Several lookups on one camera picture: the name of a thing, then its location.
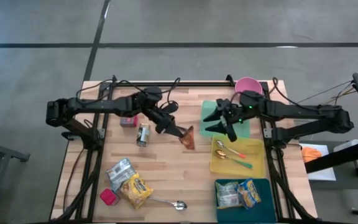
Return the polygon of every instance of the yellow tray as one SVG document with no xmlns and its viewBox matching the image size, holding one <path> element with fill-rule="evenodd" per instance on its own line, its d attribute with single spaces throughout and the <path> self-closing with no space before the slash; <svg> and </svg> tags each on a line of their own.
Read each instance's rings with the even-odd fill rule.
<svg viewBox="0 0 358 224">
<path fill-rule="evenodd" d="M 241 158 L 235 153 L 225 148 L 220 148 L 216 140 L 220 140 L 224 145 L 230 149 L 246 155 L 246 158 Z M 220 174 L 241 175 L 244 177 L 265 177 L 265 148 L 264 143 L 258 139 L 237 138 L 235 142 L 230 142 L 226 136 L 216 135 L 212 137 L 212 155 L 210 169 L 212 172 Z M 215 154 L 215 150 L 221 149 L 230 158 L 238 161 L 247 162 L 253 165 L 252 169 L 246 168 L 232 159 L 221 159 Z"/>
</svg>

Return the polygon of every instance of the silver spoon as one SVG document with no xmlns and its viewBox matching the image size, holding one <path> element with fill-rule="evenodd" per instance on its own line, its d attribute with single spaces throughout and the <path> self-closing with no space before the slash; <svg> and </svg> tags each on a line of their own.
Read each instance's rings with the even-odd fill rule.
<svg viewBox="0 0 358 224">
<path fill-rule="evenodd" d="M 216 140 L 216 143 L 218 144 L 218 146 L 219 146 L 220 148 L 224 148 L 224 149 L 230 150 L 231 152 L 235 153 L 237 156 L 239 156 L 239 157 L 241 157 L 241 158 L 245 158 L 245 157 L 246 157 L 246 155 L 241 154 L 241 153 L 239 153 L 239 152 L 237 152 L 237 151 L 235 151 L 235 150 L 233 150 L 233 149 L 230 149 L 230 148 L 224 146 L 223 142 L 220 141 L 220 140 Z"/>
<path fill-rule="evenodd" d="M 160 199 L 160 198 L 155 198 L 155 197 L 149 197 L 149 199 L 154 200 L 154 201 L 158 201 L 158 202 L 169 203 L 169 204 L 173 205 L 176 210 L 180 210 L 180 211 L 186 210 L 186 208 L 187 208 L 187 204 L 185 202 L 182 202 L 182 201 L 169 202 L 167 200 Z"/>
</svg>

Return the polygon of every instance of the spoon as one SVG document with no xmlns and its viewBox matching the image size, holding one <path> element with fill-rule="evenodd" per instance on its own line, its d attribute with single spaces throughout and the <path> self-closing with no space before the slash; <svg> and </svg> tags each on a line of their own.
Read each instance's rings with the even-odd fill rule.
<svg viewBox="0 0 358 224">
<path fill-rule="evenodd" d="M 237 155 L 238 155 L 239 157 L 241 157 L 241 158 L 245 158 L 245 157 L 246 157 L 246 155 L 241 154 L 241 153 L 239 153 L 239 152 L 236 152 L 236 151 L 234 151 L 233 149 L 230 149 L 230 148 L 224 146 L 223 142 L 220 141 L 220 140 L 216 140 L 216 143 L 218 144 L 218 146 L 219 146 L 220 148 L 224 148 L 224 149 L 230 150 L 231 152 L 237 154 Z"/>
<path fill-rule="evenodd" d="M 228 157 L 228 156 L 226 155 L 226 153 L 224 153 L 224 152 L 223 152 L 222 150 L 220 150 L 220 149 L 215 150 L 215 153 L 216 153 L 217 156 L 218 156 L 219 158 L 221 158 L 221 159 L 229 158 L 229 159 L 232 159 L 232 160 L 236 161 L 238 164 L 241 164 L 241 165 L 245 166 L 246 168 L 252 169 L 252 167 L 253 167 L 252 164 L 249 164 L 248 162 L 241 162 L 241 161 L 238 161 L 237 159 L 233 159 L 233 158 L 231 158 L 231 157 Z"/>
<path fill-rule="evenodd" d="M 149 197 L 149 199 L 154 200 L 154 201 L 158 201 L 158 202 L 169 203 L 170 205 L 173 205 L 175 207 L 175 209 L 178 210 L 178 211 L 183 211 L 183 210 L 186 210 L 186 208 L 187 208 L 187 204 L 185 202 L 182 202 L 182 201 L 169 202 L 167 200 L 160 199 L 160 198 L 155 198 L 155 197 Z"/>
</svg>

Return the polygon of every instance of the green spoon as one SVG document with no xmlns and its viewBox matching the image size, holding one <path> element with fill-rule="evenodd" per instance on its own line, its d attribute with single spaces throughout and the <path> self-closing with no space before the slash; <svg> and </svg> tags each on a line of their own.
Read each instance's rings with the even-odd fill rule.
<svg viewBox="0 0 358 224">
<path fill-rule="evenodd" d="M 238 164 L 241 164 L 243 166 L 245 166 L 246 168 L 250 168 L 252 169 L 252 164 L 249 164 L 248 162 L 241 162 L 241 161 L 238 161 L 237 159 L 233 159 L 233 158 L 230 158 L 226 155 L 226 153 L 224 153 L 222 150 L 220 149 L 217 149 L 215 150 L 215 153 L 218 155 L 219 158 L 221 159 L 226 159 L 226 158 L 229 158 L 229 159 L 232 159 L 234 161 L 236 161 Z"/>
</svg>

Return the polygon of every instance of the wooden table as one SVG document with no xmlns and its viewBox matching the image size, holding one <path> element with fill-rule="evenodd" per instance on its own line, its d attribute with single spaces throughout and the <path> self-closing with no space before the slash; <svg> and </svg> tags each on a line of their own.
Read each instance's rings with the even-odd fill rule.
<svg viewBox="0 0 358 224">
<path fill-rule="evenodd" d="M 95 85 L 99 82 L 84 82 L 83 87 Z M 283 81 L 279 81 L 278 88 L 286 94 Z M 137 90 L 129 87 L 119 87 L 113 92 L 113 98 L 127 96 Z M 86 90 L 82 98 L 97 98 L 98 88 Z M 153 196 L 171 201 L 182 200 L 187 203 L 188 209 L 177 212 L 174 208 L 164 203 L 147 200 L 138 210 L 132 208 L 126 200 L 121 200 L 116 206 L 109 207 L 99 198 L 96 198 L 94 208 L 94 222 L 216 222 L 214 201 L 214 180 L 220 178 L 236 178 L 233 175 L 214 174 L 209 170 L 211 157 L 211 138 L 200 135 L 201 104 L 204 100 L 214 101 L 217 98 L 230 98 L 233 88 L 229 87 L 177 87 L 170 95 L 180 105 L 179 110 L 173 115 L 177 125 L 195 128 L 194 151 L 186 150 L 175 136 L 157 134 L 152 124 L 144 115 L 140 114 L 141 123 L 149 123 L 152 126 L 150 143 L 148 147 L 138 147 L 135 143 L 137 128 L 122 128 L 119 125 L 120 117 L 109 115 L 108 128 L 106 130 L 106 143 L 104 145 L 102 168 L 99 178 L 98 195 L 110 188 L 110 183 L 105 171 L 122 158 L 129 158 L 136 171 L 154 189 Z M 288 103 L 277 91 L 271 93 L 271 99 Z M 76 119 L 83 122 L 84 119 L 92 121 L 93 114 L 78 114 Z M 277 122 L 277 126 L 289 128 L 293 126 L 293 120 L 285 119 Z M 250 138 L 262 139 L 260 122 L 254 118 L 250 121 Z M 80 140 L 72 141 L 67 148 L 67 154 L 60 177 L 55 203 L 51 218 L 57 218 L 62 214 L 63 195 L 67 186 L 71 169 L 78 154 L 82 150 Z M 70 187 L 68 189 L 67 205 L 78 193 L 85 163 L 85 152 L 77 165 Z M 301 152 L 297 146 L 288 146 L 284 153 L 285 168 L 287 171 L 289 186 L 302 206 L 314 217 L 317 216 L 316 208 L 311 194 L 311 189 L 302 160 Z M 269 170 L 266 165 L 266 178 L 269 179 Z M 288 216 L 283 192 L 280 190 L 280 198 L 284 217 Z M 88 211 L 90 190 L 85 197 L 83 216 Z"/>
</svg>

